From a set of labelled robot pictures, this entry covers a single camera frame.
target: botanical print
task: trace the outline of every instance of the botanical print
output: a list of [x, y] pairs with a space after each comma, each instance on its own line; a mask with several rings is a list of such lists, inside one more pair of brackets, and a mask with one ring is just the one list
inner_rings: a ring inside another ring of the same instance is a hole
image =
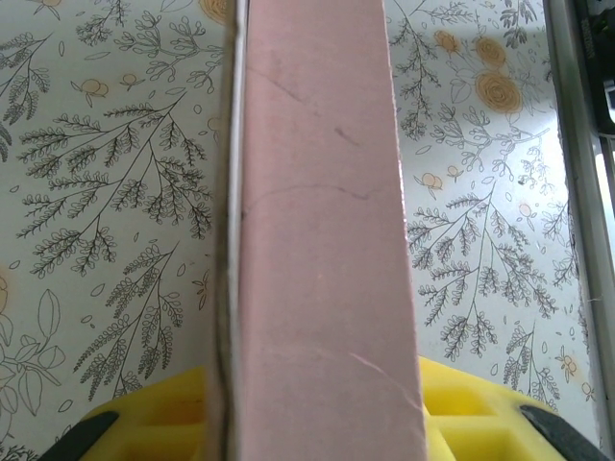
[[225, 10], [0, 3], [0, 461], [199, 364]]
[[386, 12], [420, 352], [541, 400], [598, 445], [604, 397], [542, 6], [387, 0]]

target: scratch mark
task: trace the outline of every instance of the scratch mark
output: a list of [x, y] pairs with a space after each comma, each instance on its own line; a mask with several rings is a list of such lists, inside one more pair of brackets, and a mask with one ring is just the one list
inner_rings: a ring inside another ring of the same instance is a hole
[[297, 184], [297, 185], [290, 185], [289, 187], [283, 187], [282, 189], [277, 189], [277, 190], [272, 190], [270, 192], [266, 192], [264, 194], [262, 194], [260, 197], [258, 197], [257, 199], [255, 199], [251, 204], [247, 205], [244, 209], [243, 212], [241, 213], [241, 218], [245, 219], [248, 214], [254, 209], [255, 206], [257, 206], [261, 201], [263, 201], [264, 199], [267, 199], [273, 195], [280, 195], [286, 192], [290, 192], [292, 190], [301, 190], [301, 189], [329, 189], [329, 190], [334, 190], [337, 192], [341, 192], [343, 194], [347, 194], [350, 195], [351, 197], [357, 199], [357, 200], [369, 200], [371, 194], [373, 194], [374, 192], [378, 192], [379, 189], [372, 189], [364, 194], [360, 194], [358, 192], [354, 192], [352, 190], [348, 190], [344, 187], [341, 187], [339, 185], [331, 185], [331, 184]]
[[348, 141], [350, 144], [352, 144], [353, 146], [359, 147], [360, 144], [358, 142], [356, 142], [354, 139], [352, 139], [351, 137], [349, 137], [347, 134], [345, 134], [341, 128], [339, 127], [335, 127], [334, 131], [339, 135], [339, 137], [341, 137], [342, 139], [345, 139], [346, 141]]
[[372, 370], [378, 372], [380, 375], [384, 376], [386, 378], [386, 380], [388, 380], [391, 384], [393, 384], [395, 387], [397, 387], [400, 391], [402, 391], [402, 395], [404, 396], [404, 400], [412, 407], [416, 408], [417, 405], [416, 403], [414, 403], [412, 401], [412, 399], [410, 398], [410, 396], [407, 394], [407, 389], [402, 385], [401, 382], [399, 382], [397, 379], [395, 379], [393, 376], [391, 376], [389, 373], [387, 373], [385, 370], [383, 370], [381, 367], [379, 367], [378, 365], [370, 362], [369, 360], [361, 357], [360, 355], [356, 355], [355, 353], [352, 352], [348, 352], [348, 354], [354, 359], [357, 360], [358, 362], [362, 363], [363, 365], [365, 365], [367, 368], [371, 368]]
[[308, 103], [308, 100], [305, 100], [303, 98], [301, 98], [297, 93], [295, 93], [294, 91], [291, 91], [290, 89], [288, 89], [287, 87], [285, 87], [284, 85], [282, 85], [280, 82], [278, 82], [276, 79], [272, 78], [270, 75], [266, 74], [265, 72], [262, 72], [258, 69], [255, 69], [252, 66], [247, 66], [248, 70], [254, 72], [257, 75], [260, 75], [263, 79], [265, 79], [267, 82], [269, 82], [271, 85], [273, 85], [275, 88], [283, 91], [284, 93], [286, 93], [286, 95], [288, 95], [291, 99], [297, 101], [298, 103], [301, 103], [303, 105]]

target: floral wallpaper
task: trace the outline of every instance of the floral wallpaper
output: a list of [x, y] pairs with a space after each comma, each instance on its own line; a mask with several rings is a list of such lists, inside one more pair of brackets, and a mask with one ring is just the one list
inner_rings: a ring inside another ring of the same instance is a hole
[[225, 8], [0, 0], [0, 461], [200, 363]]
[[420, 352], [601, 445], [542, 3], [385, 6]]

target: orange flower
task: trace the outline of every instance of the orange flower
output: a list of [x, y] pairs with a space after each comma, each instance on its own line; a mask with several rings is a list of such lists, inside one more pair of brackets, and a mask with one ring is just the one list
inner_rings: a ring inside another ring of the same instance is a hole
[[218, 24], [224, 24], [227, 0], [200, 0], [201, 9]]
[[485, 64], [502, 67], [506, 62], [506, 51], [500, 43], [483, 36], [476, 43], [477, 54]]
[[433, 34], [433, 36], [435, 37], [436, 43], [449, 53], [456, 53], [459, 51], [459, 42], [448, 32], [438, 31]]
[[522, 96], [517, 85], [497, 72], [484, 72], [477, 77], [476, 90], [480, 99], [499, 113], [521, 110]]

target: pink box side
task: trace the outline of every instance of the pink box side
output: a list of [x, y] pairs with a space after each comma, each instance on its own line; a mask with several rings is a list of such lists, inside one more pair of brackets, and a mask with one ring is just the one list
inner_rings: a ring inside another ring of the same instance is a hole
[[422, 461], [381, 2], [252, 0], [246, 75], [242, 457]]

